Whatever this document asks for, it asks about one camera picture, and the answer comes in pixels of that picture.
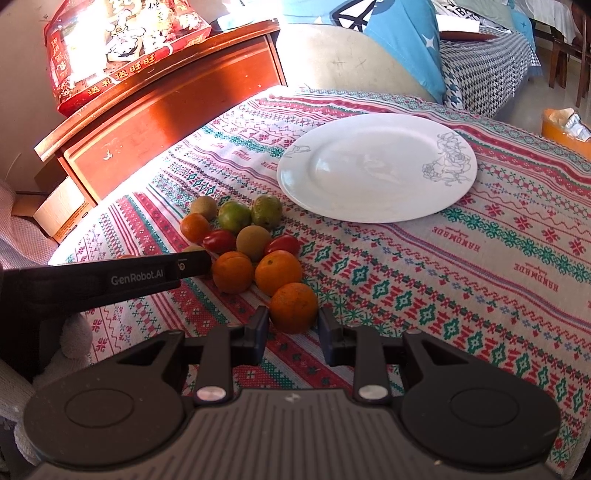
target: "wooden drawer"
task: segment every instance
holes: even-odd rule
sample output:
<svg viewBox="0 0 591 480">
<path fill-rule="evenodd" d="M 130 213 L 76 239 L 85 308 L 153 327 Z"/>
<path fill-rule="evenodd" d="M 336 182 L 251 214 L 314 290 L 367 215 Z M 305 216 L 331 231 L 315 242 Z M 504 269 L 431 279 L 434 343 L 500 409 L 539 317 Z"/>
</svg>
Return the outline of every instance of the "wooden drawer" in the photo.
<svg viewBox="0 0 591 480">
<path fill-rule="evenodd" d="M 156 155 L 228 109 L 285 85 L 277 20 L 212 35 L 98 95 L 35 148 L 95 205 Z"/>
<path fill-rule="evenodd" d="M 63 158 L 99 202 L 159 153 L 280 84 L 265 37 L 209 55 L 125 99 L 75 135 Z"/>
</svg>

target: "ceramic plate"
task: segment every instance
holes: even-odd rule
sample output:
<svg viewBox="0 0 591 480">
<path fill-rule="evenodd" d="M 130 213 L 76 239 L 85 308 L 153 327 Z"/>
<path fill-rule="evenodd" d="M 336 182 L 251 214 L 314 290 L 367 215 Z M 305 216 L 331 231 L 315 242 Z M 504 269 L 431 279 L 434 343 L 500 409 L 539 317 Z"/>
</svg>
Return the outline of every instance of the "ceramic plate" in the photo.
<svg viewBox="0 0 591 480">
<path fill-rule="evenodd" d="M 277 169 L 281 190 L 318 215 L 360 223 L 412 220 L 462 198 L 476 156 L 443 125 L 368 113 L 322 125 L 296 140 Z"/>
</svg>

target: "table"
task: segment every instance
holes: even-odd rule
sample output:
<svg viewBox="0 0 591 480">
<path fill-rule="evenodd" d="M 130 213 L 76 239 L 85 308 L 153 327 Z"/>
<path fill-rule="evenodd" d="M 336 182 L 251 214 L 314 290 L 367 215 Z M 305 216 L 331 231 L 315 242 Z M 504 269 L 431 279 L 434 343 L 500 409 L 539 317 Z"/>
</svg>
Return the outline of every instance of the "table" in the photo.
<svg viewBox="0 0 591 480">
<path fill-rule="evenodd" d="M 569 0 L 515 0 L 515 6 L 532 20 L 555 28 L 571 44 L 578 34 Z M 538 35 L 552 41 L 552 37 Z"/>
<path fill-rule="evenodd" d="M 319 125 L 368 112 L 419 115 L 462 134 L 479 163 L 470 192 L 436 215 L 386 225 L 340 222 L 291 203 L 276 179 L 284 151 Z M 187 241 L 179 221 L 198 194 L 219 203 L 279 196 L 284 223 L 274 233 L 299 237 L 304 281 L 341 322 L 389 336 L 419 327 L 539 385 L 563 415 L 548 464 L 568 467 L 591 395 L 591 164 L 533 134 L 416 98 L 274 87 L 140 169 L 92 210 L 51 263 L 181 251 Z M 266 302 L 256 287 L 225 295 L 207 278 L 95 309 L 86 313 L 92 358 L 166 329 L 196 336 L 243 323 Z M 237 387 L 350 388 L 352 370 L 325 366 L 314 332 L 272 328 L 267 347 L 260 366 L 235 369 Z M 391 385 L 402 393 L 395 371 Z"/>
</svg>

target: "cherry tomato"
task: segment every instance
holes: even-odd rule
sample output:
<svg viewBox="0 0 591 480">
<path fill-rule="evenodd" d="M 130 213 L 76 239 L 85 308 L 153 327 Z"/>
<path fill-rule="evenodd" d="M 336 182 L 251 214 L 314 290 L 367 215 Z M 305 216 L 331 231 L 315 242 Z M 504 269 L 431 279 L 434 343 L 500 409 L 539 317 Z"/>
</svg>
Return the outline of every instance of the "cherry tomato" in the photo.
<svg viewBox="0 0 591 480">
<path fill-rule="evenodd" d="M 286 252 L 291 253 L 294 257 L 297 257 L 297 254 L 300 253 L 300 241 L 291 235 L 280 235 L 271 240 L 271 242 L 265 247 L 265 255 L 276 250 L 285 250 Z"/>
<path fill-rule="evenodd" d="M 236 237 L 229 230 L 214 230 L 203 239 L 203 246 L 215 254 L 224 254 L 236 249 Z"/>
</svg>

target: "chair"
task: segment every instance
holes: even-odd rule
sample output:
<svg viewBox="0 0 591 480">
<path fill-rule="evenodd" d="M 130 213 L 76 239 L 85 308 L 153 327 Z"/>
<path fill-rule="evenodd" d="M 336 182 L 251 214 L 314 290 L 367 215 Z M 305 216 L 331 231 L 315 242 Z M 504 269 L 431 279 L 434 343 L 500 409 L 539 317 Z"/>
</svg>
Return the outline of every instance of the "chair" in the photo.
<svg viewBox="0 0 591 480">
<path fill-rule="evenodd" d="M 277 52 L 291 87 L 433 97 L 373 38 L 334 25 L 281 26 Z"/>
<path fill-rule="evenodd" d="M 585 17 L 582 22 L 581 33 L 583 36 L 582 45 L 569 45 L 564 41 L 564 37 L 556 29 L 552 29 L 552 58 L 550 60 L 550 88 L 554 88 L 556 77 L 559 76 L 558 83 L 562 88 L 566 88 L 567 56 L 571 55 L 581 60 L 581 71 L 579 74 L 579 88 L 577 89 L 577 101 L 575 105 L 580 107 L 581 98 L 587 96 L 589 91 L 589 81 L 591 77 L 591 52 L 587 42 L 587 22 L 589 18 Z"/>
</svg>

